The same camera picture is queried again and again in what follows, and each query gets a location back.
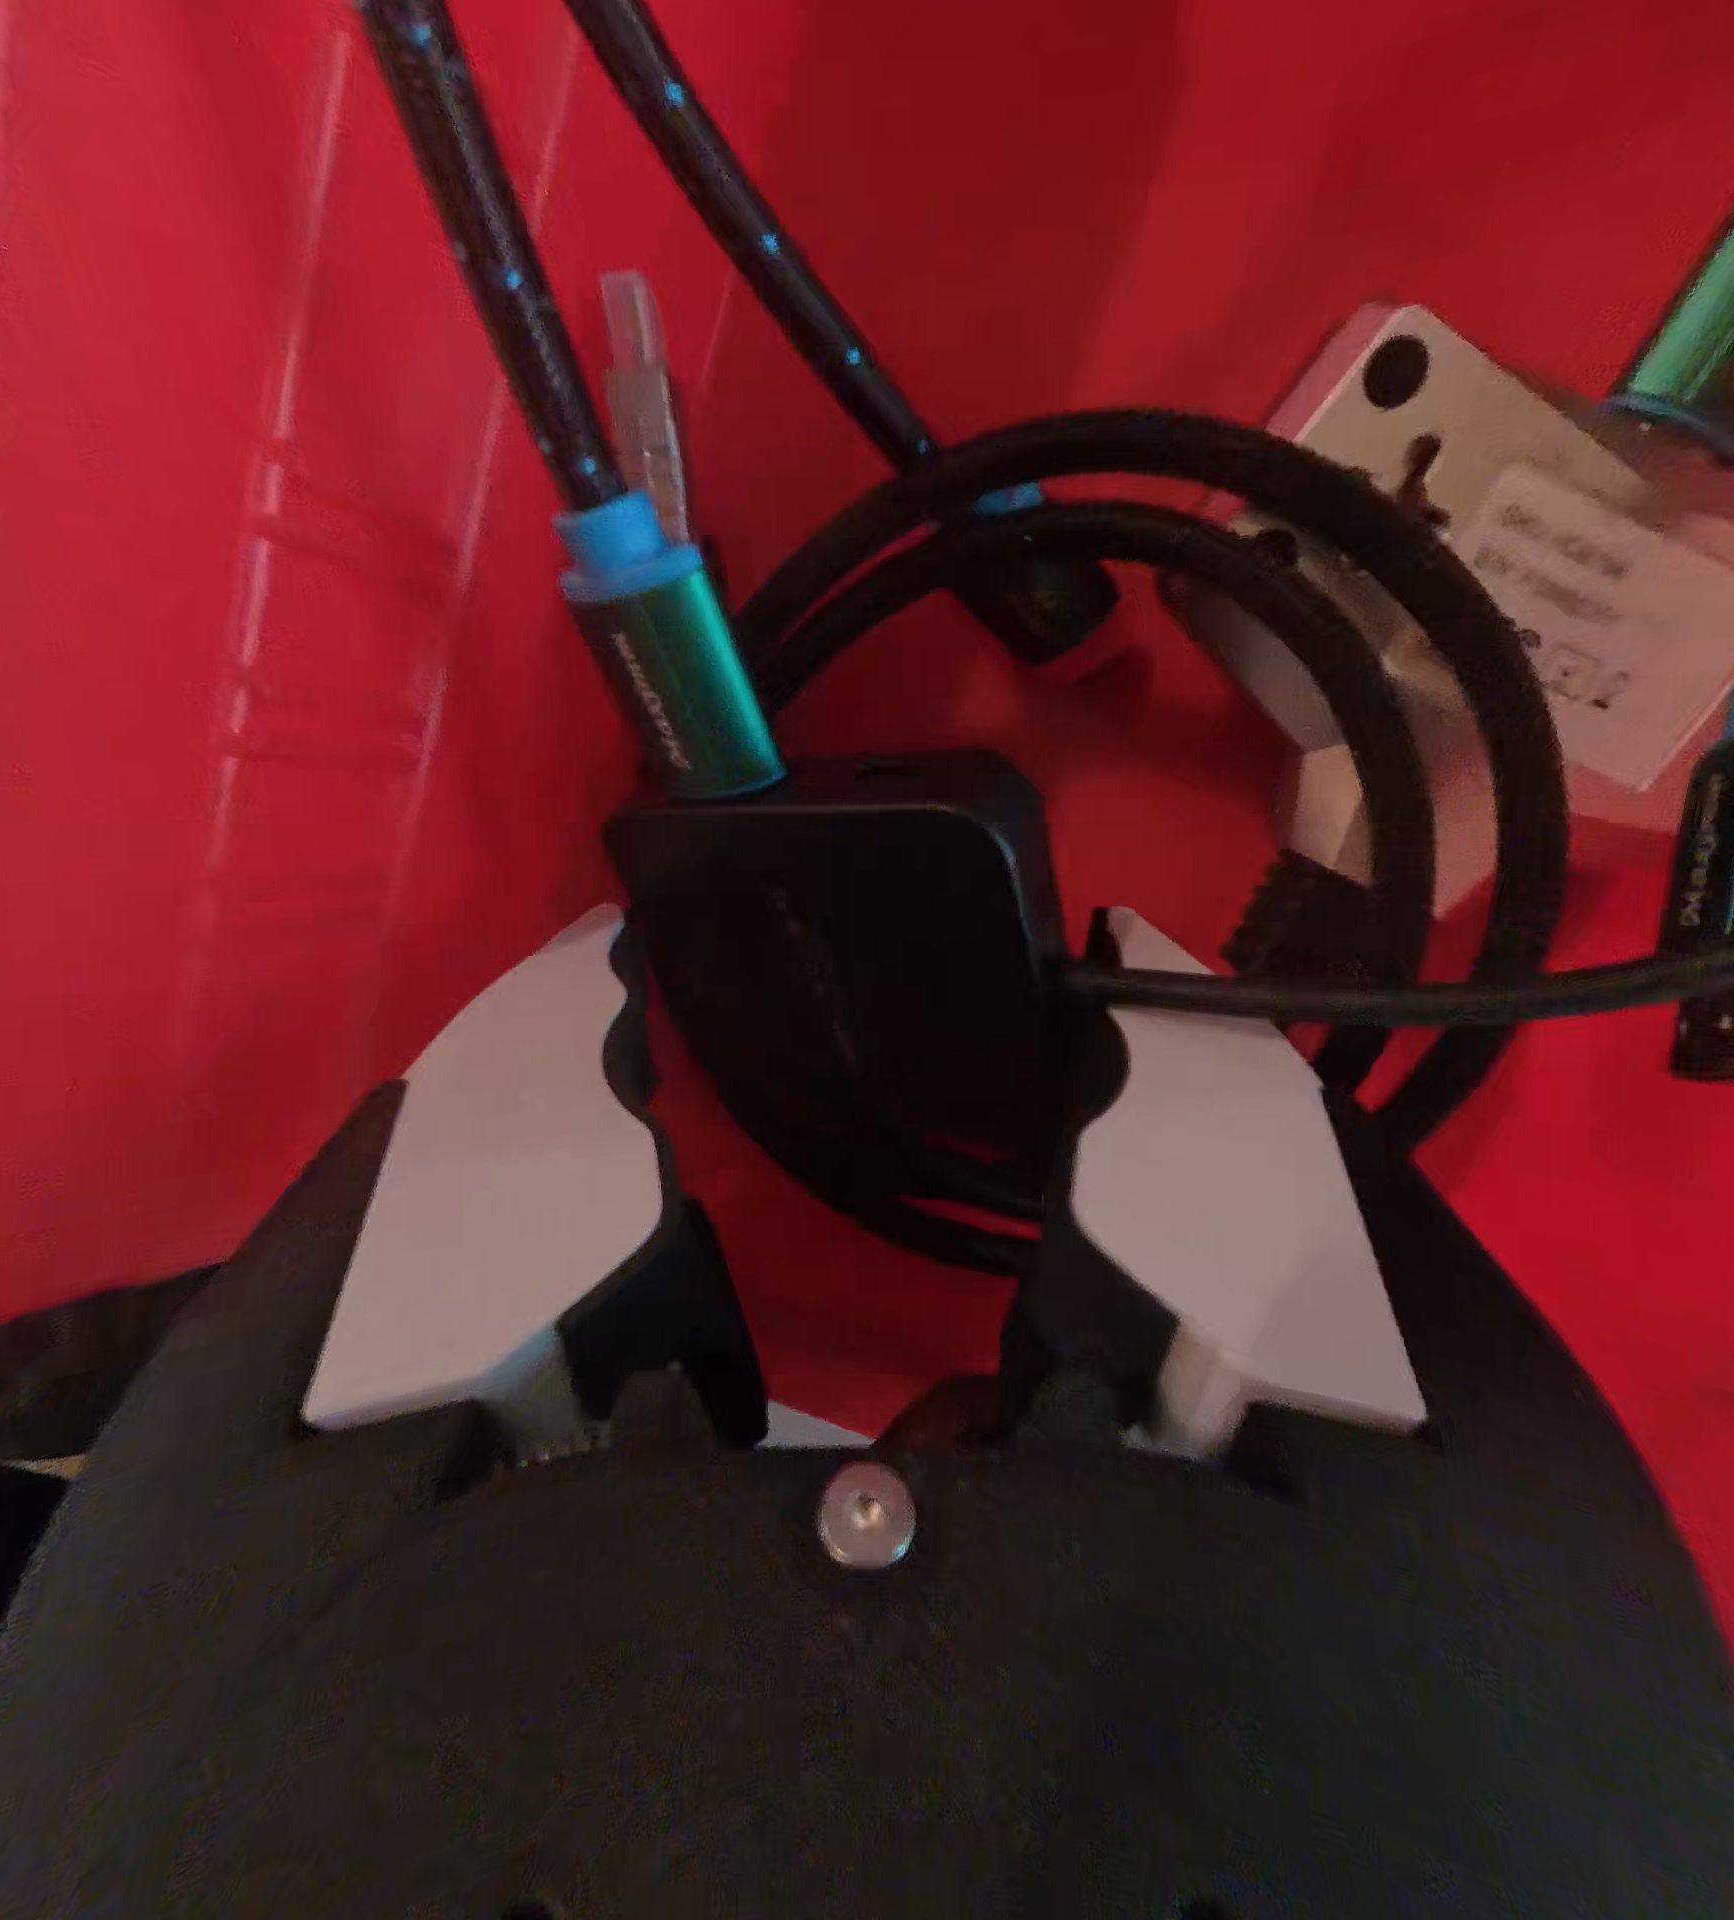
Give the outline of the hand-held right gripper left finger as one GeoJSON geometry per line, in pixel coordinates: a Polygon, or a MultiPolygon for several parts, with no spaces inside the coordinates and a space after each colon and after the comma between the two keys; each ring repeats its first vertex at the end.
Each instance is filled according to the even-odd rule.
{"type": "Polygon", "coordinates": [[[630,1010],[624,914],[600,907],[503,972],[405,1077],[300,1405],[371,1429],[475,1405],[504,1429],[600,1429],[573,1312],[667,1213],[647,1099],[604,1048],[630,1010]]]}

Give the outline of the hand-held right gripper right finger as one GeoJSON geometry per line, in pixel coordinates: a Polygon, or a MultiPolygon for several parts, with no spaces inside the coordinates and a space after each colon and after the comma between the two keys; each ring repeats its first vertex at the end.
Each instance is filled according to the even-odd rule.
{"type": "Polygon", "coordinates": [[[1255,1406],[1388,1435],[1428,1408],[1310,1063],[1264,1020],[1110,1007],[1118,1092],[1078,1132],[1074,1224],[1162,1309],[1138,1427],[1211,1461],[1255,1406]]]}

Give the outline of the black HDMI adapter box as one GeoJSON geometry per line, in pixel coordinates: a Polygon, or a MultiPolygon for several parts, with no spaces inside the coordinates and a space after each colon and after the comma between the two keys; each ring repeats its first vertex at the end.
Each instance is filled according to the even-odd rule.
{"type": "Polygon", "coordinates": [[[668,1018],[806,1188],[1043,1186],[1066,916],[1040,791],[987,749],[829,756],[604,842],[668,1018]]]}

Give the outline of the red plastic bin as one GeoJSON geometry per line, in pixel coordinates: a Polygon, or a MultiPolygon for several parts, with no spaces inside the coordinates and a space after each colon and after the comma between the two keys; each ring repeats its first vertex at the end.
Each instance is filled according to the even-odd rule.
{"type": "MultiPolygon", "coordinates": [[[[583,356],[657,289],[697,513],[752,593],[885,467],[565,4],[450,4],[583,356]]],[[[951,440],[1264,421],[1360,303],[1601,393],[1734,205],[1734,4],[651,4],[951,440]]],[[[610,887],[637,742],[558,501],[353,4],[0,4],[0,1322],[224,1261],[353,1110],[610,887]]],[[[1069,923],[1214,963],[1281,735],[1127,588],[1019,673],[930,600],[794,755],[981,744],[1069,923]]],[[[1734,1089],[1670,1016],[1527,1032],[1423,1155],[1618,1411],[1734,1644],[1734,1089]]],[[[874,1430],[998,1283],[800,1195],[672,1048],[662,1112],[775,1392],[874,1430]]]]}

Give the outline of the silver HDMI splitter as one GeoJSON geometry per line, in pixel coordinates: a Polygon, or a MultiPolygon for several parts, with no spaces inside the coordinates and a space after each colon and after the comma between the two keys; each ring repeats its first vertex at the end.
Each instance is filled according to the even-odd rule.
{"type": "MultiPolygon", "coordinates": [[[[1664,431],[1508,370],[1421,305],[1368,303],[1289,390],[1268,431],[1358,471],[1428,527],[1517,627],[1588,847],[1670,838],[1734,694],[1734,473],[1664,431]]],[[[1373,644],[1435,806],[1435,916],[1496,871],[1495,785],[1454,670],[1365,570],[1318,537],[1217,508],[1263,538],[1373,644]]],[[[1286,643],[1193,581],[1166,611],[1290,742],[1283,844],[1368,883],[1354,758],[1286,643]]]]}

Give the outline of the clear plastic plug cap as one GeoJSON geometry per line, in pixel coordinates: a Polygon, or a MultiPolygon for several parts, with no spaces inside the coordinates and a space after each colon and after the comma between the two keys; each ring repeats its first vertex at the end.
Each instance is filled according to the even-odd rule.
{"type": "Polygon", "coordinates": [[[651,498],[665,538],[693,545],[683,409],[654,289],[637,271],[608,271],[599,293],[615,461],[628,489],[651,498]]]}

